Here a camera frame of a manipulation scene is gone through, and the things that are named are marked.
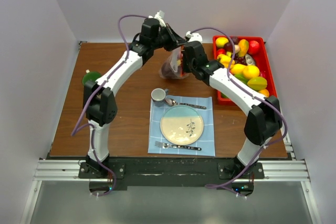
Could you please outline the clear zip top bag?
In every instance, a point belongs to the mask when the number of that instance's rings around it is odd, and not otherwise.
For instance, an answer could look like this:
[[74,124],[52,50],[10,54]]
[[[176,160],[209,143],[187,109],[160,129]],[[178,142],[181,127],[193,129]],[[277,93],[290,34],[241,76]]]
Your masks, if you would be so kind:
[[164,61],[159,76],[163,79],[185,79],[190,74],[182,69],[182,48],[174,49],[170,56]]

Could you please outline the yellow lemon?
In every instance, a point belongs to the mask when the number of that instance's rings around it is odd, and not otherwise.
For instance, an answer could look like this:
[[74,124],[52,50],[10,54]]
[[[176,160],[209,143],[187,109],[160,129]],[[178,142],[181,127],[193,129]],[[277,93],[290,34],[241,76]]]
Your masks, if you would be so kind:
[[244,76],[244,78],[250,80],[252,78],[256,78],[260,75],[260,70],[257,66],[246,66],[243,71],[242,74]]

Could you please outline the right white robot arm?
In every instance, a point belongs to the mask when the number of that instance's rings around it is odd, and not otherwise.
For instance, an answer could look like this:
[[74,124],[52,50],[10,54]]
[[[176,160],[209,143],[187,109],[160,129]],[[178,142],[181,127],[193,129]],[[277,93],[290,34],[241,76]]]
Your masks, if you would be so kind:
[[243,85],[218,61],[209,61],[199,41],[187,42],[182,47],[182,56],[183,70],[225,94],[246,114],[246,139],[235,157],[234,165],[235,175],[246,178],[253,171],[252,164],[258,160],[259,150],[266,146],[282,127],[279,100],[273,95],[266,98]]

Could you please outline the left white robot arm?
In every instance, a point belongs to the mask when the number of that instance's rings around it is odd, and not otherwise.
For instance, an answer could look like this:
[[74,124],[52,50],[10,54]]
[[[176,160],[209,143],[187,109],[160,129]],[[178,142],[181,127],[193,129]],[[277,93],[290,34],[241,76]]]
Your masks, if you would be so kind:
[[120,60],[102,77],[84,85],[83,109],[90,127],[86,164],[97,178],[110,172],[108,138],[110,123],[118,111],[117,92],[154,55],[155,50],[172,51],[184,45],[190,37],[190,34],[179,36],[162,18],[150,16],[144,20],[141,31],[132,42],[126,44],[126,52]]

